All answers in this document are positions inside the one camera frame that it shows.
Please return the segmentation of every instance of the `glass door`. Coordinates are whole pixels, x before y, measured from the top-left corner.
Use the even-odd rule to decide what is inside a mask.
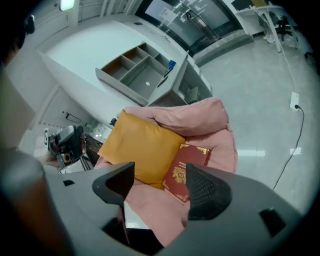
[[[181,0],[181,3],[194,11],[218,39],[240,28],[238,20],[219,0]]]
[[[189,54],[239,29],[212,0],[144,0],[136,15],[178,42]]]

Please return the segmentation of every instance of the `pink blanket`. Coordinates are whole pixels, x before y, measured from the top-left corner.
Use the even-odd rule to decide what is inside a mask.
[[[229,118],[222,102],[208,98],[191,105],[175,107],[127,107],[127,113],[172,130],[186,143],[211,149],[208,166],[235,173],[238,154]],[[99,159],[95,168],[110,165]],[[159,242],[168,246],[183,230],[189,204],[184,205],[169,192],[135,180],[126,201]]]

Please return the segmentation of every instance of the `tile floor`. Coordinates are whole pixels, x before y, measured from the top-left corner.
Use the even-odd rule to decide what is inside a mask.
[[[320,179],[320,76],[299,35],[299,49],[290,36],[281,42],[290,64],[293,85],[283,53],[262,37],[230,51],[200,68],[213,89],[213,96],[225,105],[235,133],[238,150],[237,174],[273,188],[295,147],[302,113],[290,109],[291,92],[299,94],[305,118],[295,154],[283,172],[275,191],[305,214]]]

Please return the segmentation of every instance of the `black mesh pad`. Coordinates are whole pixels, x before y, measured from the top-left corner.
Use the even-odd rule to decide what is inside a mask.
[[[189,220],[211,220],[232,200],[231,188],[224,180],[191,163],[186,164],[186,186],[190,193]]]

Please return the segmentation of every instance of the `yellow pillow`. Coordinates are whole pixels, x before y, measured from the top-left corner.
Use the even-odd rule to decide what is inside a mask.
[[[134,176],[157,189],[185,139],[171,130],[121,112],[98,154],[111,164],[135,162]]]

